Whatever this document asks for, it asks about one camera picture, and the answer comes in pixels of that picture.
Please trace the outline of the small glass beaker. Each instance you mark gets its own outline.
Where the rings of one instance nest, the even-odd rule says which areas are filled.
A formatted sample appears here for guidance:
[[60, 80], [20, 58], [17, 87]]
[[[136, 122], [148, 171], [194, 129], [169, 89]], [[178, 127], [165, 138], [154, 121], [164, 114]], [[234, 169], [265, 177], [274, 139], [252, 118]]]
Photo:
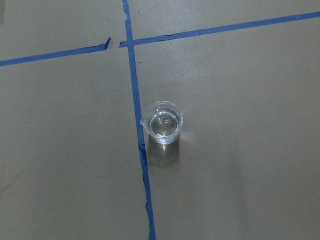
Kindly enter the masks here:
[[182, 111], [166, 100], [151, 104], [140, 120], [146, 132], [161, 145], [175, 142], [180, 136], [183, 123]]

